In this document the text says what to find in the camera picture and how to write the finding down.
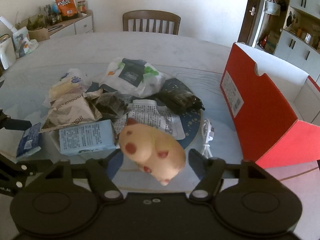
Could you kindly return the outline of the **orange snack bag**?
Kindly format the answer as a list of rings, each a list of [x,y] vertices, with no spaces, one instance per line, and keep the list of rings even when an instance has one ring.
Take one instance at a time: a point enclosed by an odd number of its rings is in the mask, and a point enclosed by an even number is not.
[[[63,21],[78,17],[78,10],[74,0],[55,0]]]

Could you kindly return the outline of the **light blue carton box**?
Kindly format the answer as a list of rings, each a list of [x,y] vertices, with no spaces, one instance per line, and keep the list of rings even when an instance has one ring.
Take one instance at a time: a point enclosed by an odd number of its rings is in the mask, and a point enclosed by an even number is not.
[[[116,148],[116,134],[110,120],[86,123],[59,130],[60,153],[67,156]]]

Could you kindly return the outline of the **white plastic snack bag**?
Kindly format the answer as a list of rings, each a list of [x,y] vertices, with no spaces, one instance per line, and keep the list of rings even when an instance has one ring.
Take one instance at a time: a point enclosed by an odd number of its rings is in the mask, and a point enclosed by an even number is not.
[[[165,75],[144,60],[116,58],[99,80],[100,87],[110,87],[122,94],[146,98],[158,93]]]

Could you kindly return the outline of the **clear bag dark tea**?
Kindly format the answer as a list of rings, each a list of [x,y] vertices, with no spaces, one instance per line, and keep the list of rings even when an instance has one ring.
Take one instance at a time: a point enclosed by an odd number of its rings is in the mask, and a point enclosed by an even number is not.
[[[102,114],[103,120],[116,120],[127,113],[130,101],[129,94],[109,92],[101,94],[94,102],[94,106]]]

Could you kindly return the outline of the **blue tissue pack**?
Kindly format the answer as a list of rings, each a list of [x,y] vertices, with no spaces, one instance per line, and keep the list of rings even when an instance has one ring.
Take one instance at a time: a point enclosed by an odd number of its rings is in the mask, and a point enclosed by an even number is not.
[[[40,129],[41,123],[39,122],[23,132],[16,151],[16,159],[29,157],[41,150],[42,133]]]

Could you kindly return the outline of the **white kettle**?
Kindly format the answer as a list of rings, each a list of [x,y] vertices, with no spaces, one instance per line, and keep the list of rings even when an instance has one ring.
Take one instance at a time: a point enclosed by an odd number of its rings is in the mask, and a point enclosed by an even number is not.
[[[1,36],[0,40],[0,58],[4,70],[7,70],[16,62],[14,45],[9,34]]]

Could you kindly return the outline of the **white side cabinet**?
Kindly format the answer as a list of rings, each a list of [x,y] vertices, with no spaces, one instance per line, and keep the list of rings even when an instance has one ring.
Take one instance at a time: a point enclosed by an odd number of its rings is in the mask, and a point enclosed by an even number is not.
[[[62,21],[52,27],[54,30],[48,31],[50,39],[93,33],[93,11],[87,10],[85,13],[80,13],[79,18]]]

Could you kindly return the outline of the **red cardboard box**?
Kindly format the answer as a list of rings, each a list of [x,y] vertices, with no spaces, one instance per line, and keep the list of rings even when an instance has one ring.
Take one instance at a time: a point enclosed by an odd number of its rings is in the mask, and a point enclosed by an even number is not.
[[[319,85],[307,72],[235,43],[220,87],[244,159],[262,168],[319,159]]]

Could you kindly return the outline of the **blueberry bread package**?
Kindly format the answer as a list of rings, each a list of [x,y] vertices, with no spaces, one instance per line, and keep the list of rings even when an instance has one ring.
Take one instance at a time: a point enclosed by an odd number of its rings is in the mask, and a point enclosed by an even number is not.
[[[43,105],[48,108],[62,95],[85,92],[91,84],[92,81],[85,72],[78,68],[70,68],[56,84],[50,87]]]

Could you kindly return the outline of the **hanging tote bag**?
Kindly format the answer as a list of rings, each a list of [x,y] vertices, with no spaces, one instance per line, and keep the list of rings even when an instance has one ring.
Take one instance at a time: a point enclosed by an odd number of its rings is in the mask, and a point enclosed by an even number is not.
[[[265,13],[273,16],[280,15],[280,5],[276,0],[269,0],[265,2]]]

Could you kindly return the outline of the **brown wooden chair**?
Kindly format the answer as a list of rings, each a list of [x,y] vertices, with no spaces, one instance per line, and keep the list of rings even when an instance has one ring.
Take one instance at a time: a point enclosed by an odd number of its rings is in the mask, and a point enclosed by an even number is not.
[[[123,14],[123,31],[178,35],[181,18],[161,10],[134,10]]]

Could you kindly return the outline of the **white wall cabinet unit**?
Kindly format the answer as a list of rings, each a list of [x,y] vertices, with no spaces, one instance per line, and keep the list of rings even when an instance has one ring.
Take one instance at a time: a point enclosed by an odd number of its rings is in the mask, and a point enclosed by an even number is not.
[[[278,12],[263,9],[253,46],[306,71],[319,82],[319,0],[264,0]]]

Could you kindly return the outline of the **dark green foil packet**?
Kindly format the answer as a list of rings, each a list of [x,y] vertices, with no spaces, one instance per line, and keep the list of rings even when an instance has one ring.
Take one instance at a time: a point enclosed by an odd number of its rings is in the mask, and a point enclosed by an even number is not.
[[[176,78],[166,80],[161,90],[155,94],[155,97],[177,115],[205,110],[201,99]]]

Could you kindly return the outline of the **tissue box with bag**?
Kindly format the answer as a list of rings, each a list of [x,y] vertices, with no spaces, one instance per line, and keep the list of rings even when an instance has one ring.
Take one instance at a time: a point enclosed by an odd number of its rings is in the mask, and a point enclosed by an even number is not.
[[[29,37],[29,31],[26,27],[16,29],[3,16],[1,16],[1,22],[12,32],[12,40],[17,58],[30,54],[37,49],[39,43],[35,39],[32,40]]]

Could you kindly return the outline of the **brown paper snack bag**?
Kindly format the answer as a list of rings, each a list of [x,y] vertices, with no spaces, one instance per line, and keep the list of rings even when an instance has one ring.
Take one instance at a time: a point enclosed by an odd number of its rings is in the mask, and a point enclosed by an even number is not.
[[[82,94],[65,94],[49,109],[40,133],[95,122],[101,118],[102,114]]]

